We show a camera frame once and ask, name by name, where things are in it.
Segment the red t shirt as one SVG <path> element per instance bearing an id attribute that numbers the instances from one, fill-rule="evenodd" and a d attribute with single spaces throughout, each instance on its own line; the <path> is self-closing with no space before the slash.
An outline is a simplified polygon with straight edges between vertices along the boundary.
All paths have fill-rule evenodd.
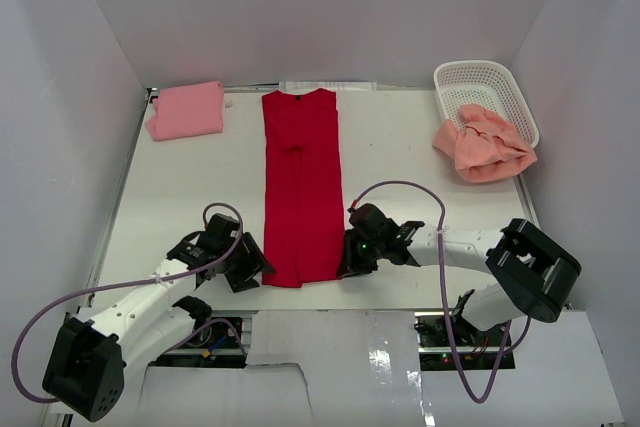
<path id="1" fill-rule="evenodd" d="M 337 278 L 344 202 L 337 96 L 326 89 L 262 97 L 265 128 L 263 283 L 299 288 Z"/>

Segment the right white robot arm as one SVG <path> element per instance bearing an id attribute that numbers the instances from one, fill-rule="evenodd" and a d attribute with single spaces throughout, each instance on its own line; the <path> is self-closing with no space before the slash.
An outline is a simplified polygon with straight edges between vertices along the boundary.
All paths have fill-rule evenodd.
<path id="1" fill-rule="evenodd" d="M 582 273 L 581 264 L 533 223 L 514 218 L 500 230 L 442 231 L 422 221 L 397 224 L 373 204 L 350 212 L 338 278 L 400 266 L 445 265 L 487 273 L 494 284 L 460 296 L 443 333 L 472 346 L 519 317 L 557 321 Z"/>

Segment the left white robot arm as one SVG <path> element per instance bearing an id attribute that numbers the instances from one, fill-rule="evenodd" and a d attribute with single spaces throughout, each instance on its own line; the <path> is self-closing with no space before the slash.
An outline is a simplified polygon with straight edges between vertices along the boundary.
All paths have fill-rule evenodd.
<path id="1" fill-rule="evenodd" d="M 59 329 L 42 386 L 90 422 L 116 405 L 125 384 L 159 356 L 185 343 L 199 346 L 211 334 L 212 308 L 195 291 L 217 275 L 235 293 L 258 287 L 273 273 L 239 221 L 214 215 L 166 254 L 148 284 L 112 306 Z"/>

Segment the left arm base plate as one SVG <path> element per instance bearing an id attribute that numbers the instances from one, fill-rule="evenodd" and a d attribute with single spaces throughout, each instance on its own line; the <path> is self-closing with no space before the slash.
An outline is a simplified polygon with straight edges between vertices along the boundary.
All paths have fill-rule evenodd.
<path id="1" fill-rule="evenodd" d="M 217 322 L 197 336 L 169 351 L 164 359 L 171 367 L 242 369 L 246 366 L 240 345 L 249 349 L 245 339 L 245 318 L 227 316 L 225 322 Z"/>

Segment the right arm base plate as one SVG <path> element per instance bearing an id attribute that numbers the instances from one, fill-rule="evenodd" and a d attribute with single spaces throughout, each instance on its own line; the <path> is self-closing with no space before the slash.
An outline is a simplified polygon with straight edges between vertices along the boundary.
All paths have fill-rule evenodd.
<path id="1" fill-rule="evenodd" d="M 418 354 L 422 372 L 455 372 L 452 351 L 441 311 L 415 313 Z M 460 362 L 465 371 L 490 372 L 494 366 L 505 333 L 504 326 L 486 333 L 473 334 L 472 340 L 455 335 Z"/>

